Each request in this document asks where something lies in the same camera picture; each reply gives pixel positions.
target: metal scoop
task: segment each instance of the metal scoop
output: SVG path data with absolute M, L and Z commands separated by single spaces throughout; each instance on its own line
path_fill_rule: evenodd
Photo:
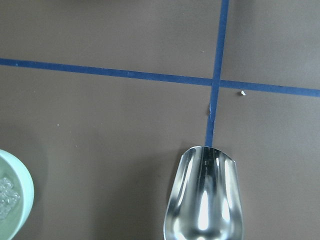
M 206 146 L 182 155 L 163 234 L 165 240 L 243 240 L 236 163 L 230 157 Z

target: shiny metal object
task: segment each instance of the shiny metal object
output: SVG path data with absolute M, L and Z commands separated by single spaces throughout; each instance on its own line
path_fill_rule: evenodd
M 243 240 L 236 163 L 195 146 L 181 157 L 163 225 L 165 240 Z

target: ice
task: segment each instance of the ice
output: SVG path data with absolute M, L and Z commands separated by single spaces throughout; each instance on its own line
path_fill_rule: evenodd
M 20 195 L 13 190 L 14 184 L 6 177 L 0 179 L 0 221 L 15 207 Z

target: blue tape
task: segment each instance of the blue tape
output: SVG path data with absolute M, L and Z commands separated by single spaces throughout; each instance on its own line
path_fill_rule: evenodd
M 211 147 L 214 141 L 215 121 L 216 121 L 216 112 L 217 112 L 218 95 L 219 95 L 220 78 L 221 78 L 221 68 L 222 68 L 222 60 L 224 55 L 226 29 L 227 29 L 228 8 L 229 8 L 229 0 L 222 0 L 221 9 L 220 9 L 219 29 L 218 29 L 218 36 L 217 36 L 216 50 L 215 50 L 212 86 L 211 86 L 210 113 L 208 116 L 208 121 L 206 126 L 206 136 L 205 136 L 205 145 L 208 147 Z
M 302 88 L 302 87 L 278 86 L 278 85 L 270 85 L 270 84 L 229 81 L 229 80 L 221 80 L 220 87 L 230 88 L 230 89 L 262 91 L 262 92 L 277 93 L 277 94 L 293 94 L 293 95 L 301 95 L 301 96 L 309 96 L 309 97 L 320 97 L 320 89 L 310 89 L 310 88 Z
M 55 70 L 55 71 L 63 71 L 63 72 L 71 72 L 71 73 L 103 75 L 103 76 L 111 76 L 111 77 L 122 77 L 122 78 L 130 78 L 130 79 L 154 80 L 154 81 L 162 81 L 162 82 L 170 82 L 170 83 L 194 84 L 194 85 L 201 85 L 201 86 L 212 85 L 211 78 L 178 76 L 178 75 L 149 73 L 149 72 L 140 72 L 140 71 L 127 71 L 127 70 L 117 70 L 117 69 L 109 69 L 109 68 L 101 68 L 101 67 L 68 65 L 68 64 L 49 63 L 49 62 L 40 62 L 40 61 L 27 61 L 27 60 L 0 58 L 0 65 L 32 68 L 32 69 L 43 69 L 43 70 Z

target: bowl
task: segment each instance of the bowl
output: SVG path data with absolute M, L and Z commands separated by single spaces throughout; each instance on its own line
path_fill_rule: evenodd
M 34 183 L 26 166 L 15 156 L 0 149 L 0 179 L 8 178 L 20 195 L 7 217 L 0 220 L 0 239 L 11 240 L 26 222 L 34 202 Z

